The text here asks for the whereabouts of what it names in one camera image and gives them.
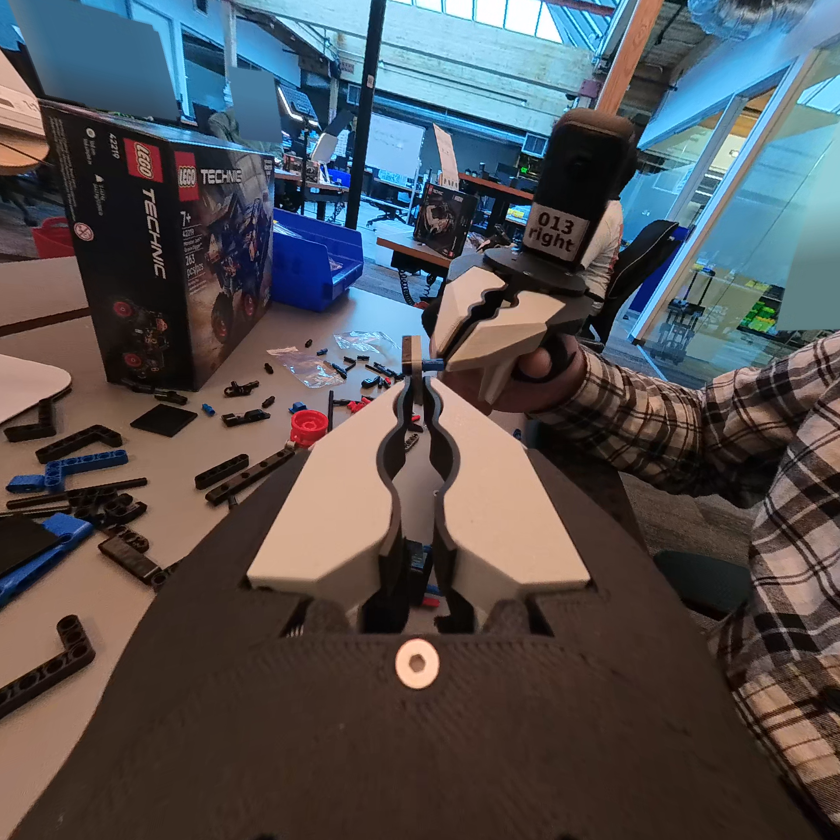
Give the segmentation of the whiteboard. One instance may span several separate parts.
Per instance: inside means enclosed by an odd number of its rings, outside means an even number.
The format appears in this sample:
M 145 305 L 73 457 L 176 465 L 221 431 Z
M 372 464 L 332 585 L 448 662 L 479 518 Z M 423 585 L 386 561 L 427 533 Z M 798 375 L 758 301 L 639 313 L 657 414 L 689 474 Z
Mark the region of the whiteboard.
M 413 179 L 418 172 L 425 128 L 373 113 L 365 166 Z

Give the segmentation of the red wheel rim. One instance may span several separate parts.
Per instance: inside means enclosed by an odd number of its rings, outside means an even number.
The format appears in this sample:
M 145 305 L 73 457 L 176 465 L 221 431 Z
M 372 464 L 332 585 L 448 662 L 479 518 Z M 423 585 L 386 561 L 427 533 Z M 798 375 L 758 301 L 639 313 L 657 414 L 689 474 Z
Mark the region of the red wheel rim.
M 290 416 L 289 440 L 298 448 L 310 448 L 329 432 L 327 415 L 301 409 Z

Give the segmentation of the black connector cluster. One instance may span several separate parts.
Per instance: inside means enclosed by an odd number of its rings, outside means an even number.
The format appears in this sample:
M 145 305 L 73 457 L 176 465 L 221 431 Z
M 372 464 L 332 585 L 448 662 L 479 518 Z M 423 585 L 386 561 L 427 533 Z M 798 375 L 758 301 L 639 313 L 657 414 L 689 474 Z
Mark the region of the black connector cluster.
M 120 492 L 97 499 L 84 507 L 70 506 L 70 509 L 75 518 L 89 522 L 96 528 L 108 528 L 131 523 L 143 516 L 148 507 L 129 493 Z

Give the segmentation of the blue plastic storage bin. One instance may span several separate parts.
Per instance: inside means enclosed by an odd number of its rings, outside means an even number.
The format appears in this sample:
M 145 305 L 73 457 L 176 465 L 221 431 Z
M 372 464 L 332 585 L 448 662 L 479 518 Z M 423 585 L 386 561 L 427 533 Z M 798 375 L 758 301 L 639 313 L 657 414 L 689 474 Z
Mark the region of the blue plastic storage bin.
M 273 216 L 271 300 L 325 311 L 363 274 L 361 233 L 279 208 Z

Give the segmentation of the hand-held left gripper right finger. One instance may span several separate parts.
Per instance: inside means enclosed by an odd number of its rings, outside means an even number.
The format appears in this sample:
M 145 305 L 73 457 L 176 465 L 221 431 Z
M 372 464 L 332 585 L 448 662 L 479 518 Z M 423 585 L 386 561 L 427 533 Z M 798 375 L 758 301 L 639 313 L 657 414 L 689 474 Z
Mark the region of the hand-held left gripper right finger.
M 424 378 L 429 460 L 444 482 L 433 559 L 448 614 L 441 634 L 472 634 L 500 602 L 576 592 L 592 581 L 528 450 L 446 384 Z

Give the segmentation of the person's torso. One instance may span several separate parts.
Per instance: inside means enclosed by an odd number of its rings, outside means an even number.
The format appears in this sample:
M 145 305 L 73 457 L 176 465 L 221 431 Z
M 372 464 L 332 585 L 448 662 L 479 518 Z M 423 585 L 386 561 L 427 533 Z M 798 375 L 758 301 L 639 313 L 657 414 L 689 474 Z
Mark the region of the person's torso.
M 760 502 L 750 589 L 717 634 L 732 697 L 767 758 L 838 833 L 838 411 L 816 405 L 767 478 L 769 452 L 726 472 Z

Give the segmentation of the red plastic bin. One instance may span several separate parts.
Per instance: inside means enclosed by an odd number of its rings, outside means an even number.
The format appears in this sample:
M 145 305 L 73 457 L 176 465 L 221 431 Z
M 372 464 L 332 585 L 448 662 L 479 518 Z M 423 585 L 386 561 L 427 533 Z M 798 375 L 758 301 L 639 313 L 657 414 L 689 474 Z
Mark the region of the red plastic bin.
M 39 259 L 73 257 L 72 236 L 67 219 L 63 216 L 48 217 L 31 233 Z

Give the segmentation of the black angled beam flat plate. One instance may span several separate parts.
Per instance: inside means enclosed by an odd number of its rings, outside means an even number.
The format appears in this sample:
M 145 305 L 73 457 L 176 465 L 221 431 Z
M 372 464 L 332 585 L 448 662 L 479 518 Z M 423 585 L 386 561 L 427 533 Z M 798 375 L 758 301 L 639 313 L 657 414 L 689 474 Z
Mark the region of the black angled beam flat plate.
M 161 567 L 147 556 L 150 542 L 126 526 L 107 528 L 107 538 L 98 545 L 99 552 L 133 578 L 158 592 L 181 564 L 176 561 Z

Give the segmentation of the blue angled beam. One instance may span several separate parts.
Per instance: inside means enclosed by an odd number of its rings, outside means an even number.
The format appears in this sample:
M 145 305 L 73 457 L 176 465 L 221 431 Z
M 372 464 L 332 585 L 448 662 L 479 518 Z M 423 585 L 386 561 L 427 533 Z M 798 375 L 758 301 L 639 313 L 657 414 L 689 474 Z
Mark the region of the blue angled beam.
M 53 460 L 48 462 L 42 474 L 13 477 L 7 483 L 6 491 L 13 494 L 45 492 L 55 495 L 64 491 L 69 476 L 123 466 L 128 461 L 129 456 L 124 449 Z

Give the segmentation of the instruction booklet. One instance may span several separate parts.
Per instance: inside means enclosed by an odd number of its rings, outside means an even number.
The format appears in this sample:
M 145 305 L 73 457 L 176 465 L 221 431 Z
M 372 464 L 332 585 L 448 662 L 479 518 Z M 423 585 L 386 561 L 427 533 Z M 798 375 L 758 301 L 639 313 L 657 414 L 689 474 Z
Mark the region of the instruction booklet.
M 44 139 L 46 136 L 39 101 L 1 52 L 1 127 Z

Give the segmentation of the black angled beam with connector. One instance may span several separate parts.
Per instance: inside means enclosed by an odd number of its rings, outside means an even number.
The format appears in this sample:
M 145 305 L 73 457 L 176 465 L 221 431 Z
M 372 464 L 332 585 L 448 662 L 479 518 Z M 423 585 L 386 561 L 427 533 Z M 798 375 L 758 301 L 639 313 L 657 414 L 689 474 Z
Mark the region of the black angled beam with connector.
M 62 617 L 56 631 L 62 651 L 1 688 L 1 719 L 89 666 L 96 657 L 96 651 L 77 615 Z

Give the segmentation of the person's right hand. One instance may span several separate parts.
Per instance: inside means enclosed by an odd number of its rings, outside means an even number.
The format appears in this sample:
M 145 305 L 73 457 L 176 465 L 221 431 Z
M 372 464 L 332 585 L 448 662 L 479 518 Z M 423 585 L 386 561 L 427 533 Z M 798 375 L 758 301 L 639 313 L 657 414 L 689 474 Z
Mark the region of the person's right hand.
M 510 380 L 493 403 L 480 397 L 480 371 L 447 371 L 440 378 L 485 415 L 546 413 L 569 400 L 585 377 L 585 357 L 575 336 L 561 334 L 557 340 L 563 349 L 555 354 L 539 348 L 520 356 Z

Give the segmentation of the dark office chair seat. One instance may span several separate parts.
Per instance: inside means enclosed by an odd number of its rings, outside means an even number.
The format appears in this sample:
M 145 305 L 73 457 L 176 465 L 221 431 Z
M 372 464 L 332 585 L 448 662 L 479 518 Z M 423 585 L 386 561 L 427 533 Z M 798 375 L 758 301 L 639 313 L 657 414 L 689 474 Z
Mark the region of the dark office chair seat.
M 654 564 L 684 606 L 706 618 L 720 621 L 749 599 L 749 569 L 704 554 L 664 550 Z

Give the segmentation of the pile of small pins connectors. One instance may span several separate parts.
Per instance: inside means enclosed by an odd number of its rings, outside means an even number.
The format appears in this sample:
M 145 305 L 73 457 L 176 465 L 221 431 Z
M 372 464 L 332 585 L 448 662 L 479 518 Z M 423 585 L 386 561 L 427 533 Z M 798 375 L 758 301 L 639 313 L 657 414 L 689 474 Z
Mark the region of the pile of small pins connectors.
M 390 354 L 357 355 L 343 351 L 342 360 L 335 361 L 329 358 L 328 348 L 312 350 L 307 346 L 304 350 L 310 350 L 317 356 L 323 357 L 337 372 L 345 377 L 345 383 L 342 385 L 333 388 L 315 389 L 328 391 L 324 408 L 316 407 L 310 398 L 303 402 L 308 406 L 308 409 L 327 415 L 329 391 L 334 390 L 333 425 L 336 424 L 336 419 L 341 419 L 344 415 L 356 415 L 364 407 L 372 404 L 378 396 L 394 396 L 403 386 L 402 364 L 386 364 L 384 361 L 385 356 L 392 356 Z

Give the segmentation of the black short straight beam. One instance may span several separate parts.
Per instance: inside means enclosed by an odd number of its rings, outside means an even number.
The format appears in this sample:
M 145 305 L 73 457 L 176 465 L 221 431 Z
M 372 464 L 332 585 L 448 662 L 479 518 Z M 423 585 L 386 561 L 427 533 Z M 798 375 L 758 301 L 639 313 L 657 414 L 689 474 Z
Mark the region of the black short straight beam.
M 196 490 L 210 489 L 243 472 L 248 467 L 249 456 L 247 454 L 237 455 L 196 475 L 194 487 Z

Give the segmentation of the small black blue brick assembly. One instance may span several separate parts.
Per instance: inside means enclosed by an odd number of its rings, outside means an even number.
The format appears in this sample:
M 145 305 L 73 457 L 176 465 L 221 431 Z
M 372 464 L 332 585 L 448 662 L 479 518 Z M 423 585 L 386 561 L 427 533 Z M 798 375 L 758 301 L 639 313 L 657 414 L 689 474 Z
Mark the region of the small black blue brick assembly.
M 411 406 L 406 408 L 408 425 L 403 442 L 403 452 L 408 455 L 418 444 L 424 433 L 425 417 L 425 376 L 424 373 L 435 371 L 435 361 L 423 359 L 423 376 L 414 375 L 405 378 L 403 383 L 409 392 L 406 398 Z M 413 607 L 421 607 L 425 610 L 434 610 L 440 607 L 442 596 L 436 584 L 431 581 L 434 567 L 433 548 L 430 544 L 424 544 L 416 540 L 404 539 L 404 554 L 407 561 L 407 597 L 408 603 Z

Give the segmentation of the black medium straight beam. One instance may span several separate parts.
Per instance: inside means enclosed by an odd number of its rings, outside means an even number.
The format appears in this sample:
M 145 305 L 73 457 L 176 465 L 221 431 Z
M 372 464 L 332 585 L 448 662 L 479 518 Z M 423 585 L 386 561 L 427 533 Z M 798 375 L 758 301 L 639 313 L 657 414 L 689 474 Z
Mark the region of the black medium straight beam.
M 252 487 L 257 482 L 267 478 L 273 471 L 285 465 L 296 454 L 294 444 L 286 446 L 273 455 L 270 455 L 238 472 L 232 478 L 228 478 L 205 495 L 205 501 L 212 507 L 218 507 L 236 498 L 240 493 Z

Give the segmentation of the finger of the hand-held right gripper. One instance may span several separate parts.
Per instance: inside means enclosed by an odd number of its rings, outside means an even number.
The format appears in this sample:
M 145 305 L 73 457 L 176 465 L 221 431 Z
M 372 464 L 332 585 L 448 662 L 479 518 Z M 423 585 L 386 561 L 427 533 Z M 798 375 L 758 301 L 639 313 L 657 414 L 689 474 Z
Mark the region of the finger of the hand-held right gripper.
M 537 292 L 519 293 L 516 304 L 470 323 L 463 337 L 445 351 L 448 373 L 496 371 L 510 367 L 535 350 L 553 319 L 564 315 L 568 302 Z
M 434 356 L 450 358 L 474 325 L 497 314 L 507 290 L 508 284 L 502 277 L 478 266 L 450 280 L 430 338 Z

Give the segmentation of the long background wooden desk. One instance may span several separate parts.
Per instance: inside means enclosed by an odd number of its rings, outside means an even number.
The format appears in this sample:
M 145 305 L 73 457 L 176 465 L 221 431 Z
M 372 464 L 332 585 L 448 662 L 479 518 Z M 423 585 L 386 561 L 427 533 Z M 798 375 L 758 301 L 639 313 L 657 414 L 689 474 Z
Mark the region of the long background wooden desk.
M 349 187 L 342 184 L 320 183 L 306 179 L 301 180 L 299 173 L 275 168 L 275 181 L 282 184 L 285 191 L 300 190 L 305 188 L 307 200 L 314 202 L 338 202 L 349 194 Z

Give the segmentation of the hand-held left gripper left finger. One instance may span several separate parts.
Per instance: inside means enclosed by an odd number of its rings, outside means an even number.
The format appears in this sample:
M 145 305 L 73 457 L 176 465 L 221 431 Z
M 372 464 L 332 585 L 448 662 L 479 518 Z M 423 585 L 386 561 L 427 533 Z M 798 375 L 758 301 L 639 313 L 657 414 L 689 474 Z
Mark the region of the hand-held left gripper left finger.
M 311 446 L 248 568 L 251 587 L 358 608 L 365 633 L 404 629 L 407 560 L 393 480 L 410 422 L 407 377 Z

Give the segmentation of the grey desk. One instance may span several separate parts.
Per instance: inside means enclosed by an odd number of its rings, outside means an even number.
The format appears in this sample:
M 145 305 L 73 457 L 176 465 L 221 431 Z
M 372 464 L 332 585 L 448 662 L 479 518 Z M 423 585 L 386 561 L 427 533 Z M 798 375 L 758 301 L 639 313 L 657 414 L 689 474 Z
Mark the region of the grey desk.
M 77 262 L 71 258 L 2 264 L 2 354 L 67 371 L 71 390 L 57 407 L 59 438 L 101 424 L 122 435 L 129 463 L 101 474 L 79 476 L 73 487 L 145 477 L 139 497 L 148 510 L 136 526 L 151 543 L 150 555 L 166 566 L 191 552 L 227 513 L 210 507 L 195 490 L 194 475 L 237 454 L 252 463 L 276 452 L 286 440 L 287 407 L 302 401 L 322 410 L 325 392 L 302 385 L 272 362 L 250 400 L 226 400 L 231 381 L 261 377 L 267 351 L 288 345 L 329 347 L 340 360 L 333 336 L 347 331 L 381 331 L 396 343 L 405 334 L 422 334 L 420 311 L 363 290 L 351 289 L 331 309 L 317 314 L 271 306 L 242 339 L 187 408 L 204 403 L 217 415 L 239 413 L 274 396 L 272 418 L 226 428 L 218 417 L 200 413 L 172 438 L 131 428 L 154 399 L 106 382 Z M 95 539 L 85 541 L 54 570 L 2 610 L 2 685 L 54 657 L 59 651 L 56 624 L 79 616 L 96 651 L 93 663 L 57 688 L 2 720 L 2 838 L 8 838 L 29 807 L 56 775 L 95 711 L 111 672 L 154 599 L 152 591 L 107 560 Z

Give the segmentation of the black toy set box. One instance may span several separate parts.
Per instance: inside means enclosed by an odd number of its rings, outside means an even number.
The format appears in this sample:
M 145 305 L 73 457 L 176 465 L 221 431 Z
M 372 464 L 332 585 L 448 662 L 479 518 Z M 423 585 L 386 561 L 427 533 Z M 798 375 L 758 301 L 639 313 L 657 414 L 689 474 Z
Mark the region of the black toy set box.
M 39 105 L 107 380 L 198 391 L 270 306 L 274 157 Z

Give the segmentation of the black office chair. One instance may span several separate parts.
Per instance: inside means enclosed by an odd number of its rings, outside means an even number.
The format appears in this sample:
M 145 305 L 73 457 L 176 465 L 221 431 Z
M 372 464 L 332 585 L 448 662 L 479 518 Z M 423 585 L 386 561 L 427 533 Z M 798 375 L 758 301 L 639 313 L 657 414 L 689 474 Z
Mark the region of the black office chair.
M 671 259 L 681 243 L 677 222 L 658 220 L 647 225 L 621 251 L 606 288 L 601 309 L 584 323 L 579 336 L 592 339 L 592 330 L 601 343 L 608 341 L 616 315 L 624 302 L 643 283 Z

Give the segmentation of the black square tile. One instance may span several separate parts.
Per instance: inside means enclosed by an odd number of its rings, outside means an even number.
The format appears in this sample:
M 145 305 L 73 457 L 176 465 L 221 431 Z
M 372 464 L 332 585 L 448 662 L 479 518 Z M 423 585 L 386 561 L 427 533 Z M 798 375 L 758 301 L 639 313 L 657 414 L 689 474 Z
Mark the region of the black square tile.
M 1 517 L 1 577 L 55 548 L 61 537 L 30 518 Z
M 139 431 L 173 438 L 197 419 L 197 414 L 183 408 L 160 404 L 141 414 L 129 424 Z

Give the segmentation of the black pillar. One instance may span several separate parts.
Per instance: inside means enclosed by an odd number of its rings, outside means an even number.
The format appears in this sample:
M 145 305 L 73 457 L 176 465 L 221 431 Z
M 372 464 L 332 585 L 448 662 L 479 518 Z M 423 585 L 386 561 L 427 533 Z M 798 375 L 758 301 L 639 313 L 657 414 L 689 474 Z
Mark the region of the black pillar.
M 353 160 L 350 173 L 350 190 L 346 206 L 344 225 L 355 230 L 358 227 L 361 197 L 364 184 L 366 153 L 371 132 L 371 118 L 375 96 L 375 83 L 382 49 L 386 1 L 371 1 L 369 24 L 366 33 L 360 102 L 357 114 Z

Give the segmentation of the orange board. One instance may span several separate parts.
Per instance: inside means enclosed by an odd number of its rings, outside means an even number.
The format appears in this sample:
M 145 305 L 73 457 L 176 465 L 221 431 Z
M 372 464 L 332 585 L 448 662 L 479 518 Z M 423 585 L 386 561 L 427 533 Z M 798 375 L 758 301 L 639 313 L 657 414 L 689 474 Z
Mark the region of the orange board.
M 440 162 L 437 183 L 451 191 L 459 191 L 459 169 L 451 135 L 437 124 L 433 124 Z

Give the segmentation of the background toy set box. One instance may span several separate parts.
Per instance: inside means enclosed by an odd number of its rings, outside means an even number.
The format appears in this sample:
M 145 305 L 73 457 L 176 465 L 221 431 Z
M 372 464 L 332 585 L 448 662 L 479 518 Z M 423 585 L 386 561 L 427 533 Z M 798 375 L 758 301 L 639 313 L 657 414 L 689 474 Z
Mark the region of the background toy set box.
M 426 184 L 413 239 L 448 259 L 461 256 L 477 206 L 475 195 Z

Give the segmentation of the large clear plastic bag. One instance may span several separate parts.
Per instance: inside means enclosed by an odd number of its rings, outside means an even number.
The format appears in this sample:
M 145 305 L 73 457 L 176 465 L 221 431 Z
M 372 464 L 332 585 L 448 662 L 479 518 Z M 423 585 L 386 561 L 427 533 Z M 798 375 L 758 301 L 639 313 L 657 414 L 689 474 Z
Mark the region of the large clear plastic bag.
M 345 383 L 345 377 L 341 373 L 337 372 L 323 357 L 317 356 L 310 350 L 299 350 L 296 346 L 290 346 L 268 350 L 267 353 L 308 388 L 333 388 Z

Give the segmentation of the wooden ceiling column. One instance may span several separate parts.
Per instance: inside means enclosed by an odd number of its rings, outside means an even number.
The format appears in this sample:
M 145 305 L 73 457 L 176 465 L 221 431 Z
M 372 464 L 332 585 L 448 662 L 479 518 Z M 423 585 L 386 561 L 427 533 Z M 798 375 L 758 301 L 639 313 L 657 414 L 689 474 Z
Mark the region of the wooden ceiling column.
M 617 114 L 663 4 L 663 1 L 636 1 L 596 100 L 597 112 L 607 116 Z

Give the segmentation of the person's right forearm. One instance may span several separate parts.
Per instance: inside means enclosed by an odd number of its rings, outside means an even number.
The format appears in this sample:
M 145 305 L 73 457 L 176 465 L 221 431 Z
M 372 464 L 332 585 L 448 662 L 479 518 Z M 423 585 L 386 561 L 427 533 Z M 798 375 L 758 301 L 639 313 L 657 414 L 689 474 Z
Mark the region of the person's right forearm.
M 802 495 L 837 515 L 838 332 L 698 390 L 581 356 L 581 385 L 534 416 L 614 468 L 673 495 Z

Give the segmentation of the blue frame panel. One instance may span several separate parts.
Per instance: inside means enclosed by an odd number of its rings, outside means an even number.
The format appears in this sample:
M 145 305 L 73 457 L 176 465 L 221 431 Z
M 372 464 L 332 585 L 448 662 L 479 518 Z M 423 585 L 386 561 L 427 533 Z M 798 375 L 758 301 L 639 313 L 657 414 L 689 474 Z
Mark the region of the blue frame panel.
M 2 609 L 40 581 L 48 572 L 55 569 L 68 554 L 72 553 L 92 534 L 92 525 L 89 522 L 74 518 L 64 512 L 55 513 L 38 523 L 44 525 L 55 535 L 59 535 L 61 540 L 55 548 L 27 562 L 15 572 L 1 577 Z

